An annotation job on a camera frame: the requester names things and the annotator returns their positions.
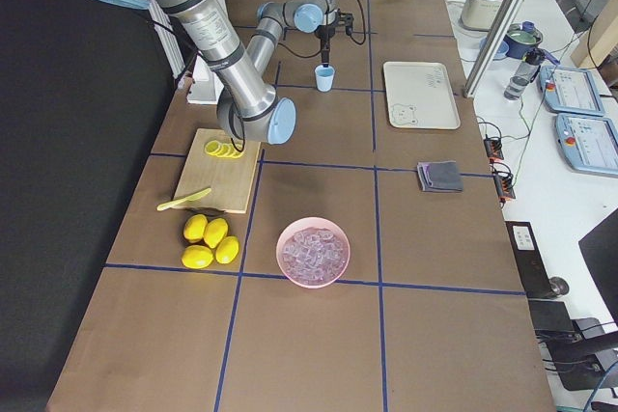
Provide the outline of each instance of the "table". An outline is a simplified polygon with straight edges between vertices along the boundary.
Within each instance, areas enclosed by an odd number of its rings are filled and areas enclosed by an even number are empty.
[[[478,44],[484,33],[466,31],[458,24],[465,0],[446,0],[463,69],[468,74],[478,54]],[[554,52],[566,67],[573,67],[570,54],[578,41],[573,29],[554,0],[524,0],[516,22],[533,21],[544,34],[541,47]],[[573,41],[563,52],[564,45]],[[519,65],[518,60],[494,61],[483,76],[474,98],[477,115],[497,124],[503,135],[524,136],[527,129],[518,114],[520,102],[502,96],[504,88]],[[609,90],[596,70],[595,82],[602,95]],[[541,103],[541,92],[535,85],[523,94],[522,114],[531,122]],[[604,97],[603,104],[614,123],[618,122],[618,105],[612,97]],[[514,172],[521,162],[515,191],[517,199],[508,202],[502,212],[507,221],[526,221],[538,242],[549,276],[560,276],[570,286],[569,294],[561,298],[572,319],[595,317],[600,322],[612,320],[599,292],[590,277],[578,242],[618,207],[618,179],[589,176],[571,170],[559,152],[553,129],[554,116],[545,105],[540,110],[527,148],[525,140],[504,141],[505,162]],[[490,135],[496,135],[488,128]],[[611,325],[605,331],[614,330]],[[557,375],[549,378],[556,403],[583,406],[590,392],[568,392],[562,388]],[[611,398],[607,390],[598,398]]]
[[[266,0],[226,0],[241,38]],[[550,411],[527,300],[498,207],[472,101],[457,130],[387,122],[385,61],[439,61],[464,84],[443,0],[361,0],[364,46],[338,34],[333,90],[318,59],[278,48],[265,78],[296,104],[284,146],[261,151],[247,214],[228,215],[242,256],[182,267],[187,213],[169,199],[213,108],[174,100],[154,143],[47,410]],[[354,0],[341,8],[357,15]],[[298,53],[318,46],[289,31]],[[454,159],[461,194],[427,194],[419,161]],[[343,278],[286,280],[278,235],[326,217],[351,242]]]

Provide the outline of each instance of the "white tray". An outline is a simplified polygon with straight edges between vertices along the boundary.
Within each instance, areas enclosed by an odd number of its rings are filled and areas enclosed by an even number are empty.
[[[460,115],[442,63],[386,62],[388,120],[394,127],[457,129]]]

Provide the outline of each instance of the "pink bowl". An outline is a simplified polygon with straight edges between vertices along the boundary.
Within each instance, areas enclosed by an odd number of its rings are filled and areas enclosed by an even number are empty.
[[[335,223],[304,217],[279,235],[276,256],[279,268],[292,282],[304,288],[323,288],[346,271],[350,243]]]

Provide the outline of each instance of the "yellow knife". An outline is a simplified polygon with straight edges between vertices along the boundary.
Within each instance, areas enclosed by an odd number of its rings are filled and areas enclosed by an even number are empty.
[[[165,209],[169,209],[170,207],[174,207],[185,202],[196,202],[197,200],[206,197],[211,192],[211,190],[212,189],[210,187],[207,187],[204,190],[192,193],[191,195],[187,195],[186,197],[178,198],[177,200],[172,200],[171,202],[161,203],[159,206],[156,207],[156,210],[164,211]]]

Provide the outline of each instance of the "water bottle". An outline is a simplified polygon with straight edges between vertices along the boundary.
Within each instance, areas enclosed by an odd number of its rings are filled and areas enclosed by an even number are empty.
[[[520,98],[525,87],[537,77],[539,69],[541,68],[541,63],[545,58],[545,52],[540,48],[533,47],[528,50],[521,59],[520,67],[515,71],[515,74],[513,74],[511,78],[511,82],[509,82],[509,85],[506,87],[504,96],[509,100]]]

